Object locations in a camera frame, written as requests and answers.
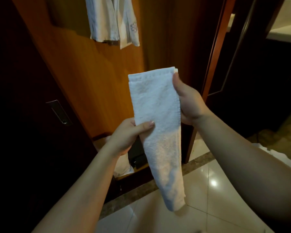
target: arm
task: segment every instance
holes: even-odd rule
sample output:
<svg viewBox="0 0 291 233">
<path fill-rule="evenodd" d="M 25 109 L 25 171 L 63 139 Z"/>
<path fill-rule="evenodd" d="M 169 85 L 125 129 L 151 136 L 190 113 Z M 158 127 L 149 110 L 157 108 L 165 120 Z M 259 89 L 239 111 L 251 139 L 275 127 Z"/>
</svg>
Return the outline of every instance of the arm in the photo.
<svg viewBox="0 0 291 233">
<path fill-rule="evenodd" d="M 227 126 L 178 74 L 173 84 L 180 97 L 182 122 L 198 129 L 243 200 L 274 230 L 291 227 L 291 168 Z"/>
<path fill-rule="evenodd" d="M 33 232 L 93 232 L 116 161 L 121 154 L 128 152 L 140 133 L 153 126 L 154 122 L 151 121 L 136 126 L 134 118 L 124 120 L 85 172 L 51 208 Z"/>
</svg>

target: white floor tile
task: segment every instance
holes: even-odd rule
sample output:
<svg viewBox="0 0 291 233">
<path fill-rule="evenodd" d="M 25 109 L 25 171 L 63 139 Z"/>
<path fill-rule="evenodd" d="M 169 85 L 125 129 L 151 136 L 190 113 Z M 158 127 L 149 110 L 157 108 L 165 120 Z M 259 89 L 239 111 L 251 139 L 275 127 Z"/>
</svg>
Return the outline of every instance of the white floor tile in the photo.
<svg viewBox="0 0 291 233">
<path fill-rule="evenodd" d="M 198 230 L 206 230 L 206 213 L 187 205 L 170 212 L 157 190 L 137 201 L 127 233 L 196 233 Z"/>
<path fill-rule="evenodd" d="M 125 233 L 137 201 L 99 220 L 95 233 Z"/>
<path fill-rule="evenodd" d="M 189 161 L 209 152 L 207 145 L 202 138 L 196 139 L 193 144 Z"/>
<path fill-rule="evenodd" d="M 209 164 L 208 213 L 246 229 L 263 232 L 264 222 L 236 192 L 216 160 Z"/>
<path fill-rule="evenodd" d="M 207 212 L 208 164 L 183 177 L 187 205 Z"/>
<path fill-rule="evenodd" d="M 215 216 L 207 216 L 207 233 L 253 233 L 254 231 L 239 227 Z"/>
</svg>

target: recessed door handle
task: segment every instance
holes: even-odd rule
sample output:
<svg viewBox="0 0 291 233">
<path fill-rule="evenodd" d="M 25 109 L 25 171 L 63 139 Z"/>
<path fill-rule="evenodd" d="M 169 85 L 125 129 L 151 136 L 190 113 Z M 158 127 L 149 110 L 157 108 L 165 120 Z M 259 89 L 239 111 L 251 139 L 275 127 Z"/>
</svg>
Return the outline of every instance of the recessed door handle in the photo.
<svg viewBox="0 0 291 233">
<path fill-rule="evenodd" d="M 65 126 L 73 125 L 71 120 L 69 119 L 68 115 L 66 114 L 65 110 L 62 108 L 61 104 L 58 100 L 46 102 L 50 105 L 56 116 L 58 117 L 59 121 L 64 124 Z"/>
</svg>

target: brown marble threshold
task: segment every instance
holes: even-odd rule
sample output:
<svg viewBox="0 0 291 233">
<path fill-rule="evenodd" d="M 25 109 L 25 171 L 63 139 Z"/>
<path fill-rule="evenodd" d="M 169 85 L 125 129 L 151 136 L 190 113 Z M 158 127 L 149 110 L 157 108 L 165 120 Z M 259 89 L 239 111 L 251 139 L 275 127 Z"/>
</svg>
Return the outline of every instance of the brown marble threshold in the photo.
<svg viewBox="0 0 291 233">
<path fill-rule="evenodd" d="M 187 164 L 182 165 L 182 175 L 186 175 L 195 169 L 209 163 L 210 161 L 214 160 L 214 157 L 211 152 L 203 154 L 197 157 L 194 160 L 191 160 Z M 109 201 L 108 203 L 104 204 L 102 207 L 99 219 L 103 219 L 104 217 L 120 210 L 121 208 L 126 207 L 127 205 L 135 202 L 136 200 L 141 199 L 142 197 L 154 192 L 158 189 L 155 181 L 149 181 L 146 184 L 143 184 L 130 192 L 127 192 L 114 200 Z"/>
</svg>

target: fingernail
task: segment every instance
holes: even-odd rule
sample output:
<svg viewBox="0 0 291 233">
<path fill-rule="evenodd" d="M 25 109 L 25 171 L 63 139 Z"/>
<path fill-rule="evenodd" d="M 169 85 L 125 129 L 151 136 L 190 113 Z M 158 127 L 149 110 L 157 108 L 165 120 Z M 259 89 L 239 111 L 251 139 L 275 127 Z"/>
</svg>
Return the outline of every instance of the fingernail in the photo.
<svg viewBox="0 0 291 233">
<path fill-rule="evenodd" d="M 153 127 L 154 126 L 154 121 L 150 121 L 149 122 L 149 127 Z"/>
</svg>

